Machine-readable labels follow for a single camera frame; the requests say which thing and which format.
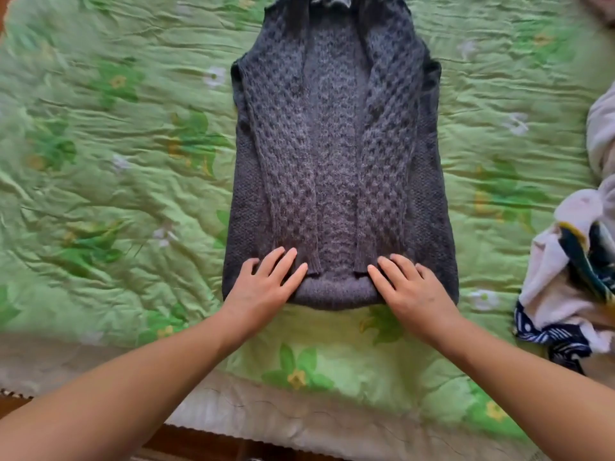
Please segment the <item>pale beige garment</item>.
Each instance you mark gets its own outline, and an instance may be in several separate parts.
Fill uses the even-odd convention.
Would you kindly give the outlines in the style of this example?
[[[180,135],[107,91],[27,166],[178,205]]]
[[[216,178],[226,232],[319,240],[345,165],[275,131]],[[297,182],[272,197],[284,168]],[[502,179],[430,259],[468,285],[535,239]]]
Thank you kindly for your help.
[[[605,180],[615,175],[615,81],[588,110],[586,148],[596,177]]]

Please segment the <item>person's left hand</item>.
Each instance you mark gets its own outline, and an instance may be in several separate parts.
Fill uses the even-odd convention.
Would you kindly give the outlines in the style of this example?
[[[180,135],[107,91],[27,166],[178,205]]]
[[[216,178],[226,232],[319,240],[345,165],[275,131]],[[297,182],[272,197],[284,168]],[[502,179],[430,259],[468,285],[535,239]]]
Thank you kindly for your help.
[[[271,253],[259,260],[252,285],[239,286],[238,276],[220,310],[225,327],[237,346],[253,337],[273,319],[296,292],[308,272],[308,264],[302,263],[293,272],[289,271],[281,285],[276,285],[270,279],[273,266]]]

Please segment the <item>person's right hand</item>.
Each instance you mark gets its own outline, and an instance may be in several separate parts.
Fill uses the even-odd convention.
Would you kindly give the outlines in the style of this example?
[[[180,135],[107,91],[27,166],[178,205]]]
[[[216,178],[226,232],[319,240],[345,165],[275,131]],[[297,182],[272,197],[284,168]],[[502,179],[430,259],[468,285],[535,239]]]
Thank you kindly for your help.
[[[415,263],[407,257],[393,254],[387,258],[394,261],[410,280],[410,290],[379,292],[378,272],[381,270],[378,261],[376,265],[367,267],[374,286],[409,333],[433,348],[439,348],[445,334],[463,321],[457,306],[438,279],[437,286],[432,287],[421,287],[415,283]]]

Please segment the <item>dark grey knitted sweater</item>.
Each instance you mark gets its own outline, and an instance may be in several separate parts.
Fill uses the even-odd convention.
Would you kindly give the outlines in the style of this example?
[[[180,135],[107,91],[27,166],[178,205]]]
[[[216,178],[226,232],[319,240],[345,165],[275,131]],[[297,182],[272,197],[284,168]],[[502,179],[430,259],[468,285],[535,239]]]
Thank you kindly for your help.
[[[295,248],[290,302],[381,302],[380,256],[427,266],[454,303],[456,249],[440,162],[441,65],[405,0],[275,0],[231,67],[236,161],[222,294],[242,263]]]

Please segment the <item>green floral quilt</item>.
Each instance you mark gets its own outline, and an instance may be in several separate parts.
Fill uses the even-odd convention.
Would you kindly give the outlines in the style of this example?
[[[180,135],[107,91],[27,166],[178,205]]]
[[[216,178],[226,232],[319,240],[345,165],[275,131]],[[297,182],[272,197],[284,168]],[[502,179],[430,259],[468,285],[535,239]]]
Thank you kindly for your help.
[[[41,395],[223,302],[231,67],[275,0],[12,0],[0,38],[0,388]],[[441,65],[461,312],[519,342],[536,235],[597,185],[586,117],[615,32],[579,0],[405,0]],[[176,426],[361,461],[535,461],[502,409],[383,304],[291,304]]]

